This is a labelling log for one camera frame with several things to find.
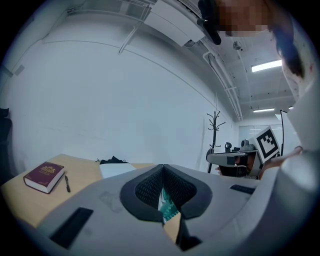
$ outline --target maroon hardcover book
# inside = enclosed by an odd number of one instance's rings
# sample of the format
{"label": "maroon hardcover book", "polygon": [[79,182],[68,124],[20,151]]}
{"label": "maroon hardcover book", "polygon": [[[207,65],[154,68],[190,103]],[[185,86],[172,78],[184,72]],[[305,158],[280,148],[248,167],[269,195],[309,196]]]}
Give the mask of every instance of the maroon hardcover book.
{"label": "maroon hardcover book", "polygon": [[64,166],[44,162],[25,175],[23,180],[27,186],[48,194],[63,174]]}

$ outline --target wooden tabletop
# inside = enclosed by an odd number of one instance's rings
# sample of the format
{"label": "wooden tabletop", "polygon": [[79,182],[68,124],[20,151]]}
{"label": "wooden tabletop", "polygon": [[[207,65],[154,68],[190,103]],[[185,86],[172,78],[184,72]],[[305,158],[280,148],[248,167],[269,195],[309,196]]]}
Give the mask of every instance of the wooden tabletop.
{"label": "wooden tabletop", "polygon": [[[84,189],[102,179],[99,162],[60,154],[48,162],[64,166],[71,192],[66,189],[66,182],[60,179],[50,194],[39,192],[25,185],[25,171],[1,186],[2,195],[12,214],[35,228],[54,208]],[[152,163],[132,163],[139,169],[152,166]]]}

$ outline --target ceiling light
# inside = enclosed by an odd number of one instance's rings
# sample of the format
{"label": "ceiling light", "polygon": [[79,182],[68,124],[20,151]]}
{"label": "ceiling light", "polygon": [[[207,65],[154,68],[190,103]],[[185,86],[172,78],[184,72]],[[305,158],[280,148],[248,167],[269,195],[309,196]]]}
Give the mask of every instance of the ceiling light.
{"label": "ceiling light", "polygon": [[274,111],[275,109],[274,108],[266,108],[266,109],[257,109],[257,110],[254,110],[253,112],[256,113],[256,112],[265,112],[265,111]]}
{"label": "ceiling light", "polygon": [[280,67],[282,66],[282,60],[276,60],[276,61],[271,61],[268,63],[264,63],[261,65],[256,65],[256,66],[252,66],[252,72],[257,72],[260,70],[266,70],[266,69],[271,69],[271,68],[275,68],[275,67]]}

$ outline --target table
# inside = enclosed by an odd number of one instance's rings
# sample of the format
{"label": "table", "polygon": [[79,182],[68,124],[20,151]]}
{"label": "table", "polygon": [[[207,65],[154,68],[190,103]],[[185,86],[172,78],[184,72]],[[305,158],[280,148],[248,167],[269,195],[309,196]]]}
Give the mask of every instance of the table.
{"label": "table", "polygon": [[[48,162],[64,166],[64,173],[68,176],[71,192],[67,192],[64,178],[58,181],[50,194],[41,193],[25,185],[23,176],[27,170],[12,178],[1,186],[1,193],[12,214],[24,220],[33,227],[40,222],[53,209],[61,203],[84,189],[86,186],[102,179],[99,162],[60,154],[51,158]],[[139,169],[149,167],[152,163],[132,163]]]}

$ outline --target black pen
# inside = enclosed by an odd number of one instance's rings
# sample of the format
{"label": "black pen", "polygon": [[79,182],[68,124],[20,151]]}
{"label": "black pen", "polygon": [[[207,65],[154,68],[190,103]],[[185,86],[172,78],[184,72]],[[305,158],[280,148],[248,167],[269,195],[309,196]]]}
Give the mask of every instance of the black pen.
{"label": "black pen", "polygon": [[67,175],[65,175],[64,178],[65,178],[65,183],[66,183],[66,191],[68,191],[70,193],[70,187],[69,187],[69,182],[68,182]]}

